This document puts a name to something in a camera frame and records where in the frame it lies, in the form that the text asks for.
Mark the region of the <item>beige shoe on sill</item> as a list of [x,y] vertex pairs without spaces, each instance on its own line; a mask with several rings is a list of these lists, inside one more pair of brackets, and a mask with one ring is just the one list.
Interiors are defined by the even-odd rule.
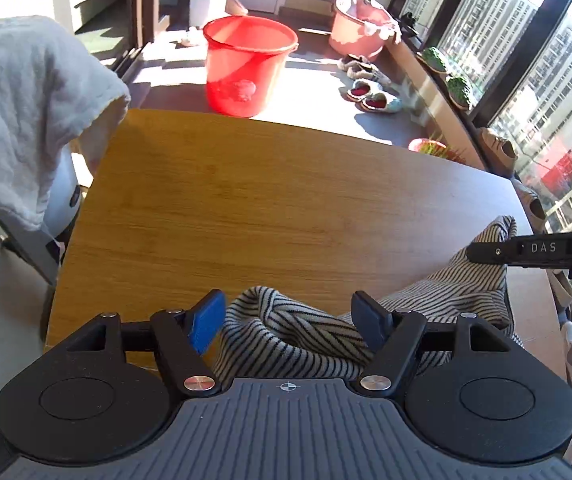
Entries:
[[498,176],[507,179],[514,177],[517,154],[513,143],[497,136],[489,128],[480,128],[478,133],[481,149],[487,157],[490,169]]
[[512,183],[533,233],[543,233],[545,231],[546,214],[539,195],[532,188],[524,185],[521,180],[514,178]]

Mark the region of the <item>white chair under towel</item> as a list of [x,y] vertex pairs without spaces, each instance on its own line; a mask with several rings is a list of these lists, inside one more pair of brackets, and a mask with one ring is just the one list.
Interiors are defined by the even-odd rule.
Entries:
[[82,204],[82,191],[71,151],[62,149],[42,224],[29,231],[0,209],[1,245],[33,266],[54,287]]

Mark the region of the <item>red pot with grass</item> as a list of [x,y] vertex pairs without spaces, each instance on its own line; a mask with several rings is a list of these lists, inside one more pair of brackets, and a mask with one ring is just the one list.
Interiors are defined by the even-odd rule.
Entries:
[[458,156],[456,151],[451,150],[446,144],[437,140],[427,138],[414,139],[408,144],[408,149],[415,153],[447,159],[451,162],[460,160],[460,156]]

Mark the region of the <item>green potted plant near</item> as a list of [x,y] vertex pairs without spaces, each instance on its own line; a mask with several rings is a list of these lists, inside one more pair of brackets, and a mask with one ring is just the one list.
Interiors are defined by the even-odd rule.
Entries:
[[464,112],[469,112],[475,105],[474,94],[469,80],[463,75],[450,75],[446,78],[446,90],[452,103]]

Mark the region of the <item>green potted plant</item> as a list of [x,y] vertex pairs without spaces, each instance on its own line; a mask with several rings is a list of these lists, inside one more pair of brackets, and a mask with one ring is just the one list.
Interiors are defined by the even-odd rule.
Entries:
[[448,62],[438,48],[425,48],[420,51],[418,57],[433,73],[443,77],[449,75]]
[[446,78],[446,90],[452,103],[464,112],[469,112],[475,105],[474,94],[469,80],[463,75],[450,75]]

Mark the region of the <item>slipper with red lining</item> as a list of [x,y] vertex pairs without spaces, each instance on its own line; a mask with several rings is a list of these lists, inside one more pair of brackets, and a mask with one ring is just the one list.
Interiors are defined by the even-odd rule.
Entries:
[[346,98],[352,102],[361,102],[369,96],[382,91],[382,86],[376,80],[355,79],[351,87],[346,91]]

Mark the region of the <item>green potted plant far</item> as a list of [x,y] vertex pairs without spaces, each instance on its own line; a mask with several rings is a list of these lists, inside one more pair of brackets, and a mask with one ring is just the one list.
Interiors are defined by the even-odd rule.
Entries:
[[425,48],[420,51],[418,57],[433,73],[443,77],[449,75],[448,62],[438,48]]

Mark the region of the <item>grey slippers pair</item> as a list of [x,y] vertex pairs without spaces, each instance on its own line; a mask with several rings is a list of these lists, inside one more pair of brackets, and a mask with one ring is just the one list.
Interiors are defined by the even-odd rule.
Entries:
[[363,55],[345,55],[337,62],[337,66],[350,79],[372,80],[382,86],[390,86],[391,84],[391,80]]

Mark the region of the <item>red plastic bucket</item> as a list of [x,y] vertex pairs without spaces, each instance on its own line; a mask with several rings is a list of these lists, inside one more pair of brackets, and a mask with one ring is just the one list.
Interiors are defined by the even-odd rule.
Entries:
[[207,41],[206,97],[217,113],[251,118],[266,107],[297,34],[268,18],[230,15],[202,30]]

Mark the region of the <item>white quilted towel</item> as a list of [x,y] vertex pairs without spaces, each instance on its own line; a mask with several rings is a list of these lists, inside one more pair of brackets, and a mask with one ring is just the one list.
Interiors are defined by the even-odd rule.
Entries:
[[0,18],[0,211],[41,227],[60,153],[95,171],[129,108],[126,84],[45,16]]

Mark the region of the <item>pink bucket with cloth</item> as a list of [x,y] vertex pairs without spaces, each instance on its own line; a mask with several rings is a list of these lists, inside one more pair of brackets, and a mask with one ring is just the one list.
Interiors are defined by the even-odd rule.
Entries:
[[328,43],[341,56],[374,61],[387,44],[400,44],[401,27],[376,0],[333,0]]

